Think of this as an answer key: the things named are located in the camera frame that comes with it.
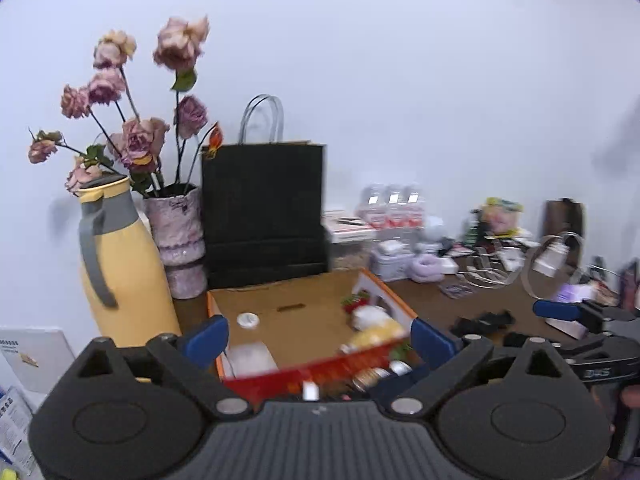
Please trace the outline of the person's right hand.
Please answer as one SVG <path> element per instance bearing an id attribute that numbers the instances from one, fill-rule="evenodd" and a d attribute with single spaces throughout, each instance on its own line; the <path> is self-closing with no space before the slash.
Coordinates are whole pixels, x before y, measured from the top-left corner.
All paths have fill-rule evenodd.
<path id="1" fill-rule="evenodd" d="M 604 410 L 610 421 L 611 434 L 618 426 L 628 425 L 631 412 L 639 408 L 639 386 L 611 386 L 606 389 Z"/>

